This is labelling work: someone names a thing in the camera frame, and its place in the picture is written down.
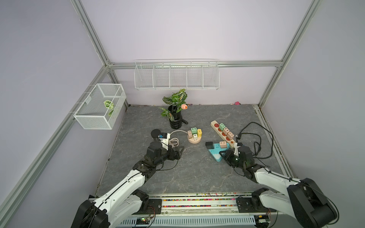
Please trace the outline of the teal triangular power socket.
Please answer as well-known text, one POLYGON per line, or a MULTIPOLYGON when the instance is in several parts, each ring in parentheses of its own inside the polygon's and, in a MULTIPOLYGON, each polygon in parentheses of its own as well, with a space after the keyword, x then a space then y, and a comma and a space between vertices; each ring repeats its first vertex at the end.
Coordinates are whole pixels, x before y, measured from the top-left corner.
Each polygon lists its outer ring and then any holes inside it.
POLYGON ((227 144, 227 148, 221 149, 219 143, 214 143, 215 148, 212 150, 208 150, 209 153, 212 155, 212 157, 217 161, 220 162, 222 160, 222 157, 219 155, 219 152, 226 151, 230 149, 230 145, 227 144))

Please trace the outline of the round pink power socket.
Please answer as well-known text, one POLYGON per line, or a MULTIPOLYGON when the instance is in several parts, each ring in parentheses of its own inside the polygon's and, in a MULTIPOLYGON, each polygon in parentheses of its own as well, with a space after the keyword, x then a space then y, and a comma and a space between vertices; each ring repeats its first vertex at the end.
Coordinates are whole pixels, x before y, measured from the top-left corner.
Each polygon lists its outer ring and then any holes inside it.
POLYGON ((202 140, 202 136, 198 134, 193 134, 191 131, 188 131, 188 141, 192 144, 197 144, 202 140))

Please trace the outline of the black charger plug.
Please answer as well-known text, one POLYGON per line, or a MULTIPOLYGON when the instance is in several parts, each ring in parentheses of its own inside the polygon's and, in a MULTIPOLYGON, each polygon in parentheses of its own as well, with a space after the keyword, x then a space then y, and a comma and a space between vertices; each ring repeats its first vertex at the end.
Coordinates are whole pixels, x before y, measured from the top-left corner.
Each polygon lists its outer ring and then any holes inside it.
POLYGON ((206 148, 207 148, 208 150, 212 150, 212 149, 214 149, 214 148, 215 148, 215 146, 214 146, 214 143, 213 143, 213 142, 206 142, 206 143, 205 143, 205 146, 206 146, 206 148))

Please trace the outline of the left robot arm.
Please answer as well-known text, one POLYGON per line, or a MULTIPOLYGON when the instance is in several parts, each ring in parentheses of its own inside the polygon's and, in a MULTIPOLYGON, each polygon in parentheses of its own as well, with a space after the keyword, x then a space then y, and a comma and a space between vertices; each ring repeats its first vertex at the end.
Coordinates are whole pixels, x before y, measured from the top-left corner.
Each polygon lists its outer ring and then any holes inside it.
POLYGON ((143 186, 166 160, 181 159, 184 146, 167 146, 153 141, 145 156, 129 174, 110 191, 94 201, 86 200, 78 208, 72 228, 115 228, 130 215, 147 210, 149 196, 138 188, 143 186))

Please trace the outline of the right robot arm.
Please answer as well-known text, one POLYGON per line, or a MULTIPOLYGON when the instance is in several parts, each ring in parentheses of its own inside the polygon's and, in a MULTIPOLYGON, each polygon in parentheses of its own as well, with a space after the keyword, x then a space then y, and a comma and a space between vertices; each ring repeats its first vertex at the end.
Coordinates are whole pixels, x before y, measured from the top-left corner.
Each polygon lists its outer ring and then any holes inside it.
POLYGON ((249 147, 221 151, 220 156, 233 169, 240 169, 248 180, 264 187, 253 192, 253 207, 275 209, 295 218, 304 228, 334 225, 340 214, 334 202, 309 178, 296 179, 257 164, 249 147))

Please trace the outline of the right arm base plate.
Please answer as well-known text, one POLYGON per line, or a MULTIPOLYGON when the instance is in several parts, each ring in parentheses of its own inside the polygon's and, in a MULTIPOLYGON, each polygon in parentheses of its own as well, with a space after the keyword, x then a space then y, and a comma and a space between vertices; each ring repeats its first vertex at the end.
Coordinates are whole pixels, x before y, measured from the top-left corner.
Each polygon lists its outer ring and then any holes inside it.
POLYGON ((236 204, 239 213, 269 213, 269 208, 263 206, 258 198, 251 197, 238 197, 236 199, 236 204))

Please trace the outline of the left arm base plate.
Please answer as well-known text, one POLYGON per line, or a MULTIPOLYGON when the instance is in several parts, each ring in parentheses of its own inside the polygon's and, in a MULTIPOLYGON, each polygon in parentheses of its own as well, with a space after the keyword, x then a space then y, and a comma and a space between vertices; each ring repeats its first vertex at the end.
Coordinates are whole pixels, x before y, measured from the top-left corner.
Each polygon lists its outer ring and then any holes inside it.
POLYGON ((134 215, 147 215, 147 214, 161 214, 162 211, 162 199, 148 199, 142 203, 140 210, 134 215))

